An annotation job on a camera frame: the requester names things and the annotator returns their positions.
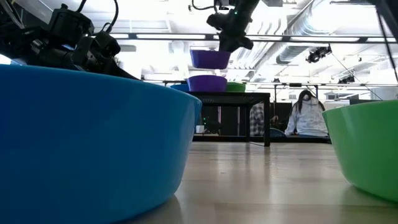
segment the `bowl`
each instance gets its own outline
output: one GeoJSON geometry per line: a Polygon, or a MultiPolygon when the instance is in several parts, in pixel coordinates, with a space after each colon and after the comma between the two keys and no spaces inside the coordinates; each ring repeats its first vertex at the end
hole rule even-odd
{"type": "Polygon", "coordinates": [[[214,50],[191,50],[192,65],[195,68],[226,69],[231,52],[214,50]]]}
{"type": "Polygon", "coordinates": [[[177,190],[199,99],[109,75],[0,70],[1,223],[114,223],[177,190]]]}
{"type": "Polygon", "coordinates": [[[174,90],[184,91],[184,92],[188,92],[188,91],[189,91],[189,86],[188,86],[188,84],[177,84],[177,85],[172,85],[172,86],[170,86],[170,88],[172,88],[172,89],[174,89],[174,90]]]}
{"type": "Polygon", "coordinates": [[[398,202],[398,100],[345,106],[323,113],[346,179],[398,202]]]}
{"type": "Polygon", "coordinates": [[[229,82],[226,84],[226,91],[244,93],[246,91],[246,85],[242,83],[229,82]]]}
{"type": "Polygon", "coordinates": [[[202,92],[224,92],[226,90],[226,79],[216,75],[197,75],[188,80],[190,91],[202,92]]]}

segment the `ceiling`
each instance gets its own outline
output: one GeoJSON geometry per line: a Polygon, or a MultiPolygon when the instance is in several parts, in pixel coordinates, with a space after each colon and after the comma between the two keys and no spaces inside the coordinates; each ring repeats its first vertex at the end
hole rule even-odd
{"type": "MultiPolygon", "coordinates": [[[[77,9],[80,0],[16,0],[22,7],[39,19],[48,22],[52,10],[65,3],[70,9],[77,9]]],[[[216,30],[206,24],[209,11],[188,10],[191,0],[118,0],[120,13],[114,26],[114,33],[190,33],[215,34],[216,30]]],[[[212,0],[195,0],[198,7],[209,6],[212,0]]],[[[315,0],[310,14],[292,22],[310,1],[285,0],[296,4],[285,4],[282,8],[267,7],[260,2],[254,11],[253,22],[248,34],[301,34],[304,35],[358,35],[380,36],[376,11],[369,6],[335,6],[330,0],[315,0]]],[[[82,11],[100,30],[105,22],[114,16],[112,0],[87,0],[82,11]]],[[[181,80],[192,75],[219,74],[233,81],[271,82],[279,78],[282,82],[337,83],[339,78],[350,72],[363,83],[394,83],[393,74],[378,76],[381,70],[389,71],[385,45],[371,44],[332,44],[333,55],[318,63],[305,61],[310,49],[319,45],[273,44],[256,42],[249,51],[239,49],[230,59],[228,69],[222,71],[199,70],[192,67],[190,49],[217,49],[215,41],[154,41],[120,40],[123,46],[135,45],[136,51],[118,55],[123,67],[130,73],[141,73],[147,80],[181,80]],[[289,53],[289,62],[278,64],[276,58],[281,52],[289,53]]],[[[398,45],[391,45],[393,54],[398,53],[398,45]]]]}

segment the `table surface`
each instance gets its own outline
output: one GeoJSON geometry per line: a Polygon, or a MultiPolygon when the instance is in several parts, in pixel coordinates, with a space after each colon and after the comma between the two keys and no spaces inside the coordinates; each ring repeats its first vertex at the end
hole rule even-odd
{"type": "Polygon", "coordinates": [[[269,93],[208,93],[208,92],[188,92],[203,102],[204,105],[215,106],[252,106],[269,98],[269,93]]]}
{"type": "Polygon", "coordinates": [[[331,145],[196,142],[175,196],[123,224],[397,221],[397,204],[347,183],[331,145]]]}

